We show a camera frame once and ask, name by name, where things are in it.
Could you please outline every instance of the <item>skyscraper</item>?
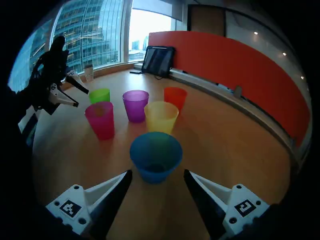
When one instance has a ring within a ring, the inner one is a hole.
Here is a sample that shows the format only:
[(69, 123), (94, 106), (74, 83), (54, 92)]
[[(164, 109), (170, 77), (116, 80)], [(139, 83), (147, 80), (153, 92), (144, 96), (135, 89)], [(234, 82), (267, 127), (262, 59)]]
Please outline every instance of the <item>skyscraper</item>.
[(120, 61), (122, 9), (123, 0), (73, 0), (63, 6), (54, 38), (66, 38), (68, 66), (82, 72), (87, 64)]
[(144, 38), (144, 40), (143, 40), (142, 50), (146, 50), (146, 49), (147, 49), (148, 43), (149, 43), (149, 36), (146, 36), (146, 37)]
[(132, 42), (132, 50), (139, 50), (139, 41)]

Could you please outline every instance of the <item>window sill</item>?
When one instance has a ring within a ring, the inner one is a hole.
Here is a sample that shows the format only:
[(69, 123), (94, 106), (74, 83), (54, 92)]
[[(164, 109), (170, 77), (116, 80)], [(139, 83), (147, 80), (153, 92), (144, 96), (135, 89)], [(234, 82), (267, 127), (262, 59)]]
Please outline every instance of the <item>window sill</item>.
[[(114, 73), (114, 72), (120, 72), (120, 71), (124, 71), (124, 70), (128, 70), (128, 69), (133, 69), (134, 64), (136, 64), (136, 63), (137, 62), (126, 62), (126, 63), (116, 63), (116, 64), (112, 64), (112, 65), (99, 66), (97, 68), (94, 68), (94, 70), (93, 70), (94, 79), (101, 77), (101, 76), (105, 76), (105, 75)], [(87, 82), (86, 77), (84, 76), (84, 72), (80, 72), (78, 74), (79, 74), (80, 79), (83, 83)], [(65, 91), (71, 87), (73, 87), (73, 85), (66, 82), (65, 80), (62, 81), (61, 89), (63, 91)]]

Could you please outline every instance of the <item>window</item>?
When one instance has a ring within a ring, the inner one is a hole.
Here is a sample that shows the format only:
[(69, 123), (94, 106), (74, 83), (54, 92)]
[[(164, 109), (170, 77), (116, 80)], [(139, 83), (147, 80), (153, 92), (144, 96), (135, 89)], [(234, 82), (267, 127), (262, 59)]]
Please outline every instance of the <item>window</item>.
[[(120, 61), (123, 5), (124, 0), (72, 0), (62, 7), (54, 35), (66, 37), (65, 46), (74, 53), (69, 57), (72, 59), (70, 67), (82, 72), (87, 63), (97, 67)], [(100, 53), (109, 51), (110, 44), (114, 52), (107, 61)]]
[(148, 46), (149, 33), (170, 31), (172, 20), (172, 18), (161, 14), (132, 9), (129, 30), (129, 61), (143, 60)]
[(46, 39), (50, 37), (50, 26), (51, 20), (32, 33), (20, 49), (8, 82), (8, 86), (13, 91), (21, 91), (27, 86), (34, 65), (48, 48), (46, 46)]

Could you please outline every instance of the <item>orange partition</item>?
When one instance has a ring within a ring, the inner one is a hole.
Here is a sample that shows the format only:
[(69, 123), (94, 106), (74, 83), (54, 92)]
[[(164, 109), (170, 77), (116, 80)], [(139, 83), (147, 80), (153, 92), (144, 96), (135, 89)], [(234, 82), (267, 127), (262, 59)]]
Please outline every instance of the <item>orange partition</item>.
[(300, 146), (310, 113), (293, 80), (275, 62), (233, 39), (191, 31), (154, 32), (150, 46), (173, 46), (174, 68), (223, 84), (270, 114)]

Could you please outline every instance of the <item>purple cup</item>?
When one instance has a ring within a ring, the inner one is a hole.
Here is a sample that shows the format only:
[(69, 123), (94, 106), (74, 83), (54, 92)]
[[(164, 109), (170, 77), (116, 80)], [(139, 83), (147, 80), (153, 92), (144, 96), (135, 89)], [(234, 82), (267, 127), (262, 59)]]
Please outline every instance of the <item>purple cup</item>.
[(149, 94), (142, 90), (127, 91), (122, 96), (130, 122), (143, 122), (146, 118), (144, 107), (148, 104)]

